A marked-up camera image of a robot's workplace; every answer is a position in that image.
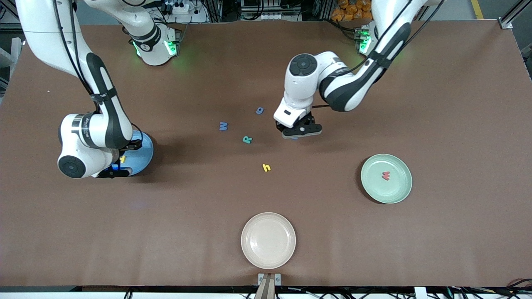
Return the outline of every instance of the white plate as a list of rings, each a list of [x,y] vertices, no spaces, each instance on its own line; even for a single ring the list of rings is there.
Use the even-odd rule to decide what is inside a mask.
[[[288,262],[294,254],[296,232],[283,216],[260,213],[244,226],[240,244],[251,264],[262,269],[275,269]]]

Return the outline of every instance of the plate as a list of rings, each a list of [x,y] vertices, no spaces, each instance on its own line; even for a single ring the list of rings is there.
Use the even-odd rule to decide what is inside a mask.
[[[266,212],[251,218],[240,239],[247,260],[262,269],[284,265],[296,249],[294,227],[283,216]]]
[[[412,190],[412,174],[401,159],[378,154],[366,160],[360,173],[362,186],[376,201],[398,203]]]

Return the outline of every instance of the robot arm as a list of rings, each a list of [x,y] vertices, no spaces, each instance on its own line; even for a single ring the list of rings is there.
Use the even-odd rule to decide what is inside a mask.
[[[316,90],[335,111],[355,109],[399,53],[415,14],[426,2],[373,0],[372,14],[383,35],[356,74],[333,52],[294,57],[286,70],[284,97],[273,115],[282,136],[290,139],[321,133],[321,125],[314,123],[310,113]]]
[[[161,65],[177,54],[176,30],[155,24],[141,5],[154,0],[85,0],[88,6],[117,19],[133,39],[137,54],[149,65]]]
[[[63,119],[57,165],[72,178],[98,177],[131,146],[132,139],[131,123],[109,73],[85,43],[70,1],[16,0],[16,5],[26,41],[37,58],[80,78],[98,107]]]

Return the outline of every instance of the green plate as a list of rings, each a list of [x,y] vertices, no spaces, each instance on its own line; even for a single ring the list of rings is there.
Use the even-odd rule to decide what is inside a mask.
[[[412,190],[412,174],[399,158],[378,154],[366,160],[361,171],[362,186],[375,200],[398,203]]]

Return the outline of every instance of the black strap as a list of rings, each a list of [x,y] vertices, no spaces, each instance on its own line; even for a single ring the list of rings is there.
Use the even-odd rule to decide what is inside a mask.
[[[104,94],[92,94],[90,95],[90,98],[93,100],[93,102],[102,105],[104,102],[110,101],[114,96],[117,95],[117,89],[113,87]]]
[[[381,55],[380,53],[377,53],[377,51],[373,51],[368,55],[368,58],[373,59],[378,66],[387,70],[390,68],[392,60],[387,59],[386,56],[388,55]]]

